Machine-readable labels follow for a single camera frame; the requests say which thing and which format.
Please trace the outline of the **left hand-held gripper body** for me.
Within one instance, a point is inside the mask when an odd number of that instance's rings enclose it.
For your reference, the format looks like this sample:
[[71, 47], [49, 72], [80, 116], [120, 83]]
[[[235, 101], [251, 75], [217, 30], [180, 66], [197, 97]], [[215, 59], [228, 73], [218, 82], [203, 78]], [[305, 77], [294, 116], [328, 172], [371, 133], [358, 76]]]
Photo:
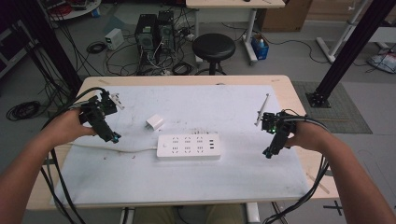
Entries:
[[113, 132], [106, 123], [106, 116], [118, 111], [117, 104], [110, 97], [110, 93], [101, 89], [100, 96], [94, 95], [80, 105], [79, 121], [88, 122], [95, 133], [105, 142], [117, 144], [121, 135]]

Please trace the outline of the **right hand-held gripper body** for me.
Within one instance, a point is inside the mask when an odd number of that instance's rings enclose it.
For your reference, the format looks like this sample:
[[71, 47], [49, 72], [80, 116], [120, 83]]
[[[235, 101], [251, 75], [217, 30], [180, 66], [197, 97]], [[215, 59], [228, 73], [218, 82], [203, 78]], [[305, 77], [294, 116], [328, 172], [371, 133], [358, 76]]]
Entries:
[[292, 115], [284, 110], [278, 113], [265, 112], [262, 116], [262, 130], [274, 136], [271, 144], [262, 153], [267, 159], [278, 155], [285, 147], [289, 135], [296, 132], [296, 123], [291, 120]]

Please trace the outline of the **person's right hand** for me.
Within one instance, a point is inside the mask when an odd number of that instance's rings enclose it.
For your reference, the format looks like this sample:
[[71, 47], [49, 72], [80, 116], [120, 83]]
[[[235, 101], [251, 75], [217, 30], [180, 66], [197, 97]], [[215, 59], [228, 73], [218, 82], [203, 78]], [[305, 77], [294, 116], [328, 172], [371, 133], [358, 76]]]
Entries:
[[319, 153], [325, 152], [329, 147], [328, 139], [331, 134], [324, 128], [306, 121], [296, 123], [296, 133], [289, 138], [286, 147], [302, 147]]

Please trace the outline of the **person's left hand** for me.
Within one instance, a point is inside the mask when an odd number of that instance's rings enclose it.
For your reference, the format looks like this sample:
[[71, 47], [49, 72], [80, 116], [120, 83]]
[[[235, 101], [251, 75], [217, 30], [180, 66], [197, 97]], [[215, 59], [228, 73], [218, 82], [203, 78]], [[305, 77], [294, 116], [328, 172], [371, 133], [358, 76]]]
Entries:
[[39, 134], [49, 147], [73, 142], [81, 136], [96, 135], [93, 128], [83, 126], [79, 121], [79, 109], [68, 110], [53, 119]]

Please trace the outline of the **white charger plug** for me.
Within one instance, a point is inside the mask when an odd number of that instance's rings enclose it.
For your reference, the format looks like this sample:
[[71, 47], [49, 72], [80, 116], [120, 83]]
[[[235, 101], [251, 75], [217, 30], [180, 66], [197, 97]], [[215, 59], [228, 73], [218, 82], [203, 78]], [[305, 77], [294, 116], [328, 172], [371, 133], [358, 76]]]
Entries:
[[160, 127], [163, 126], [164, 118], [158, 114], [155, 114], [146, 120], [146, 124], [149, 128], [153, 131], [158, 130]]

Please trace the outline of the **blue storage box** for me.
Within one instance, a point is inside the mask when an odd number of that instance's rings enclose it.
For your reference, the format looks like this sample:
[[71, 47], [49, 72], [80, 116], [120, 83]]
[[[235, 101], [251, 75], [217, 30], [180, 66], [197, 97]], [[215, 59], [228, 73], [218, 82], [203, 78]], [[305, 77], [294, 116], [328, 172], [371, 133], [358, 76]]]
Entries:
[[267, 58], [269, 45], [262, 35], [251, 37], [251, 47], [258, 60], [265, 60]]

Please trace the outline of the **grey floor mat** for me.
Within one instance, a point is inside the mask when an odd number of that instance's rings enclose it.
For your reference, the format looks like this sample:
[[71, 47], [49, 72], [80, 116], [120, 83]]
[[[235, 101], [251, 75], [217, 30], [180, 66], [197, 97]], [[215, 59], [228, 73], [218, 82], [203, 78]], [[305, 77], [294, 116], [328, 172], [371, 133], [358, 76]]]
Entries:
[[317, 82], [293, 81], [292, 85], [306, 114], [325, 124], [332, 133], [373, 133], [341, 83], [332, 91], [327, 107], [312, 107], [308, 103], [306, 95], [316, 89]]

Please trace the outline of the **black computer tower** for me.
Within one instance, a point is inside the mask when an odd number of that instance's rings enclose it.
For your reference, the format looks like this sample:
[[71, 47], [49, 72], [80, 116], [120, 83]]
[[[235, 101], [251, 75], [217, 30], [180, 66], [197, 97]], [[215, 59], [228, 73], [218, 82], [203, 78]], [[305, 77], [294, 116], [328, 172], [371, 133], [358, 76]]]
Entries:
[[158, 14], [158, 25], [160, 38], [162, 40], [162, 50], [164, 53], [170, 53], [175, 49], [174, 38], [174, 11], [161, 10]]
[[141, 14], [139, 16], [134, 37], [141, 55], [141, 64], [151, 64], [156, 57], [159, 45], [158, 24], [156, 14]]

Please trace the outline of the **black round stool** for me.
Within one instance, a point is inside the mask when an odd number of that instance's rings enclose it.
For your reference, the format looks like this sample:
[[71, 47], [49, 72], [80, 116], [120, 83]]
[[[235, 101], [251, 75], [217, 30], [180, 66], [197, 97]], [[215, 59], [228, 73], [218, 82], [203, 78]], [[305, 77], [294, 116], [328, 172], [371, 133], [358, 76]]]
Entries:
[[210, 75], [222, 73], [220, 63], [231, 58], [236, 50], [234, 41], [223, 34], [204, 34], [192, 42], [193, 53], [204, 61], [209, 62], [207, 71]]

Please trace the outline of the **white power strip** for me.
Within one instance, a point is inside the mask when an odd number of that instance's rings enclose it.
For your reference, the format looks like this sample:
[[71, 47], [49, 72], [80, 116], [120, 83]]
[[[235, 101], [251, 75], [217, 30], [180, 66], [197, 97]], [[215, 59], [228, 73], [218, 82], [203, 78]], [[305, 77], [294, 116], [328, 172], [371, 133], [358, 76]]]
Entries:
[[217, 160], [221, 155], [219, 135], [162, 134], [158, 138], [157, 157], [164, 160]]

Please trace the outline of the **brown cardboard box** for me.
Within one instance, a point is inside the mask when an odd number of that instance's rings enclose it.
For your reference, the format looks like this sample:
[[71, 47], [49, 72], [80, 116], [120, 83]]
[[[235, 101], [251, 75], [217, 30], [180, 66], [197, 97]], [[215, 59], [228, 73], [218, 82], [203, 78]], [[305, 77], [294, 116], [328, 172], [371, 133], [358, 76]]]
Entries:
[[284, 0], [282, 8], [258, 11], [256, 24], [263, 32], [300, 32], [313, 0]]

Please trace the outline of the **round white table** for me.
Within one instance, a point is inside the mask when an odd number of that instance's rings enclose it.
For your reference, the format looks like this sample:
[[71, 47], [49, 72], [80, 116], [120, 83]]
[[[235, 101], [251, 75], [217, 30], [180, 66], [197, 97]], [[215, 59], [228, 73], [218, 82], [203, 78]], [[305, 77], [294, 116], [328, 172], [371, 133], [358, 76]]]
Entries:
[[63, 21], [92, 13], [102, 0], [40, 0], [51, 21]]

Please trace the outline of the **white table mat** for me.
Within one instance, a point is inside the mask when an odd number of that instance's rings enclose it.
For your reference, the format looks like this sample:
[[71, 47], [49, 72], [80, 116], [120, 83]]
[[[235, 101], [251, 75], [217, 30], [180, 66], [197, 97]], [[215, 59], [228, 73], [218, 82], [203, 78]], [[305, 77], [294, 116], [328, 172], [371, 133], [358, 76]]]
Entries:
[[[125, 108], [107, 117], [121, 135], [117, 144], [79, 138], [66, 156], [64, 182], [55, 192], [76, 205], [248, 202], [298, 199], [308, 191], [292, 149], [267, 159], [273, 136], [254, 123], [280, 109], [269, 85], [113, 86]], [[158, 114], [153, 131], [146, 120]], [[219, 135], [217, 160], [164, 160], [156, 155], [162, 134]]]

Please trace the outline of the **white-legged wooden desk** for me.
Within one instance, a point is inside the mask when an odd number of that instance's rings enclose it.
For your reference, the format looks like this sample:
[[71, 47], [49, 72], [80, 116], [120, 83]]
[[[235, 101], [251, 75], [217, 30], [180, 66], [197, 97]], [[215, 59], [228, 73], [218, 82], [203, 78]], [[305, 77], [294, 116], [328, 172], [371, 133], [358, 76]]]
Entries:
[[251, 46], [251, 37], [256, 18], [256, 13], [260, 8], [282, 8], [286, 5], [283, 0], [185, 0], [186, 7], [194, 11], [194, 37], [200, 35], [200, 13], [201, 8], [248, 8], [247, 31], [242, 35], [242, 41], [247, 51], [248, 64], [253, 65], [258, 61], [257, 56]]

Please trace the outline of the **black metal stand post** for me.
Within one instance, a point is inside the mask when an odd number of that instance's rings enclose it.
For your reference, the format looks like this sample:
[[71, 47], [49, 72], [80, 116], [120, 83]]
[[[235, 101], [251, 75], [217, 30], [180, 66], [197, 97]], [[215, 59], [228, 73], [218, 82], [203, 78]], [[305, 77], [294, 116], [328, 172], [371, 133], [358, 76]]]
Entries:
[[395, 6], [396, 0], [373, 0], [318, 87], [305, 94], [311, 107], [330, 107], [332, 91]]
[[77, 71], [64, 52], [55, 32], [50, 27], [47, 14], [37, 0], [12, 0], [22, 22], [36, 37], [52, 63], [57, 68], [72, 95], [76, 95], [82, 85]]

